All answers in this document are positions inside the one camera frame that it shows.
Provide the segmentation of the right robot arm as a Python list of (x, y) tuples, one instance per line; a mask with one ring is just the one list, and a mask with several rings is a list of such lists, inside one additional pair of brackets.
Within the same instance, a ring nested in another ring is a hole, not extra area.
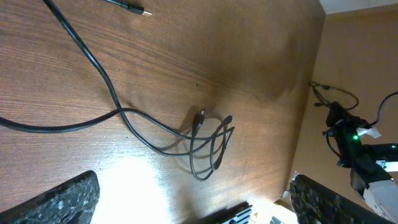
[(350, 114), (338, 102), (328, 105), (324, 132), (338, 146), (338, 163), (349, 168), (350, 185), (366, 205), (380, 217), (397, 223), (397, 184), (377, 161), (397, 161), (397, 144), (363, 144), (357, 129), (370, 129), (364, 119)]

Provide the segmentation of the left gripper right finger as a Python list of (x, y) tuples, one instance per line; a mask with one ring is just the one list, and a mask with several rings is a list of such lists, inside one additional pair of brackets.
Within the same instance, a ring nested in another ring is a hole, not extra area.
[(290, 201), (299, 223), (385, 223), (376, 215), (311, 178), (299, 174), (290, 181)]

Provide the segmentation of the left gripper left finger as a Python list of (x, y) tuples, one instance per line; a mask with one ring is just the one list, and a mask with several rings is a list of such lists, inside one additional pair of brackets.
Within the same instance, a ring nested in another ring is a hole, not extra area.
[(1, 212), (1, 223), (89, 224), (100, 199), (100, 185), (88, 170)]

